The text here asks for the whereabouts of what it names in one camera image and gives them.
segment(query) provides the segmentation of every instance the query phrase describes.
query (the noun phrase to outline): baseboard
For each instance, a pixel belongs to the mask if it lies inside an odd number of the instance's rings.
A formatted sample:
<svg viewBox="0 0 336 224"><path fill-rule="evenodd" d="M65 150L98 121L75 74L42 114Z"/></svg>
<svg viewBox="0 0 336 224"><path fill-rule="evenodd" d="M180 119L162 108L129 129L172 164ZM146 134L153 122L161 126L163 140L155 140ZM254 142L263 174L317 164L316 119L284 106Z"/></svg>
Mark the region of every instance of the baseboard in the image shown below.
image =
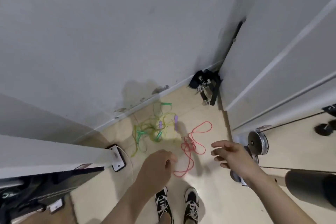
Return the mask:
<svg viewBox="0 0 336 224"><path fill-rule="evenodd" d="M204 69L209 69L209 70L212 70L214 68L216 68L216 66L220 65L221 63L223 63L223 60L220 60ZM81 139L83 139L84 137L88 137L88 136L91 136L91 135L94 135L96 132L101 132L103 131L105 128L117 123L118 121L128 117L129 115L133 114L134 112L144 108L145 106L151 104L151 103L154 103L156 101L158 101L160 98L162 98L163 96L165 95L168 95L169 93L173 92L174 90L177 90L178 88L182 87L182 86L186 86L189 84L191 78L193 77L194 75L191 75L189 76L188 78L178 82L177 84L175 84L174 86L171 86L170 88L154 95L153 97L151 97L150 99L147 99L146 101L138 104L137 106L133 107L132 109L129 109L127 110L126 112L123 112L121 113L120 115L118 115L118 118L113 118L112 120L109 120L108 122L98 126L97 128L95 128L94 130L78 137L73 143L76 143L78 141L80 141Z"/></svg>

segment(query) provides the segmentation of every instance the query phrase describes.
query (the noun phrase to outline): person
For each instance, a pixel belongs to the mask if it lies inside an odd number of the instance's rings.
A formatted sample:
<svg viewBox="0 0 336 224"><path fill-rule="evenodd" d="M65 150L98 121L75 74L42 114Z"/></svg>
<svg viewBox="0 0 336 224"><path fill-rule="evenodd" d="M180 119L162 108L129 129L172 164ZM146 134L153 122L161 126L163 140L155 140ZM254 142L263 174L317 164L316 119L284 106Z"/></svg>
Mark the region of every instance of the person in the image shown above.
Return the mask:
<svg viewBox="0 0 336 224"><path fill-rule="evenodd" d="M211 154L223 168L236 172L258 195L275 224L315 223L279 186L252 160L241 144L217 141ZM103 220L103 224L135 223L145 204L154 196L159 224L172 224L167 188L172 164L177 158L169 151L159 150L144 161L136 181ZM198 224L199 198L194 188L185 193L184 224Z"/></svg>

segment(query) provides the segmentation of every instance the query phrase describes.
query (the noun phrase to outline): red rope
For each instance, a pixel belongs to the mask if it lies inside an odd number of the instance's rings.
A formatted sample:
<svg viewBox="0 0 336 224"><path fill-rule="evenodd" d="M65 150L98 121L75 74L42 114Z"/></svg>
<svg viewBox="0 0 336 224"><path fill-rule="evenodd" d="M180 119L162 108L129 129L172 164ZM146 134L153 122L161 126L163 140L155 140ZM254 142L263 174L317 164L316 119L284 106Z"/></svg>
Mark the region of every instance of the red rope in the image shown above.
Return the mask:
<svg viewBox="0 0 336 224"><path fill-rule="evenodd" d="M197 128L199 128L200 126L202 126L203 124L205 123L209 123L211 125L211 128L209 128L207 131L195 131ZM200 144L199 142L197 142L195 139L194 139L194 136L193 134L194 133L207 133L209 132L210 130L212 129L212 124L211 122L209 121L205 121L203 122L202 124L199 124L196 128L194 128L189 134L188 136L185 136L183 138L184 142L181 143L181 149L184 151L184 154L189 158L189 163L188 163L188 167L187 167L187 170L185 171L174 171L173 174L176 176L176 177L183 177L188 171L190 171L193 167L194 167L194 160L192 159L191 157L191 152L194 151L196 154L198 155L203 155L205 153L205 147ZM202 146L204 148L204 151L202 153L199 153L196 151L196 144Z"/></svg>

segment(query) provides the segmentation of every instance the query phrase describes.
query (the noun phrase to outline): sneaker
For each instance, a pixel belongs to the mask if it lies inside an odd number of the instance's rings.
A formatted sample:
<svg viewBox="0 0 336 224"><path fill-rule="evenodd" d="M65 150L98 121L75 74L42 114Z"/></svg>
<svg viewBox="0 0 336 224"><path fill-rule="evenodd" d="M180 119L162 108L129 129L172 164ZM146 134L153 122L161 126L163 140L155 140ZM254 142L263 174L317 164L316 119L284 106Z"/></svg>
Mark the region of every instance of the sneaker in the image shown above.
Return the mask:
<svg viewBox="0 0 336 224"><path fill-rule="evenodd" d="M156 203L157 214L160 220L164 212L168 213L171 219L170 224L174 224L174 220L173 220L173 216L170 211L167 195L168 195L167 187L164 187L159 193L156 193L155 203Z"/></svg>
<svg viewBox="0 0 336 224"><path fill-rule="evenodd" d="M190 219L198 223L198 207L199 207L199 198L195 188L190 187L187 189L184 195L185 202L185 213L183 223L186 223L187 219Z"/></svg>

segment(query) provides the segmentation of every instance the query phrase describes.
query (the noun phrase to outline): hand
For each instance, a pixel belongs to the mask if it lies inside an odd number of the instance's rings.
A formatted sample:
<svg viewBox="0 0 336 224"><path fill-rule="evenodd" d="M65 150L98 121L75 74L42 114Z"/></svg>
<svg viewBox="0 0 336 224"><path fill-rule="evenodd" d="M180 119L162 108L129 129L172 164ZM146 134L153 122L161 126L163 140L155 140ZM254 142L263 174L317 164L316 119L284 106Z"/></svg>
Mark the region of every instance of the hand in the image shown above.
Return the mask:
<svg viewBox="0 0 336 224"><path fill-rule="evenodd" d="M230 168L245 181L250 180L256 173L262 172L241 144L223 140L214 142L211 146L221 147L211 152L211 155L216 156L215 161L226 161L227 163L223 162L220 166Z"/></svg>
<svg viewBox="0 0 336 224"><path fill-rule="evenodd" d="M145 159L135 180L141 190L149 197L161 191L170 180L172 162L177 162L176 156L166 150L152 153Z"/></svg>

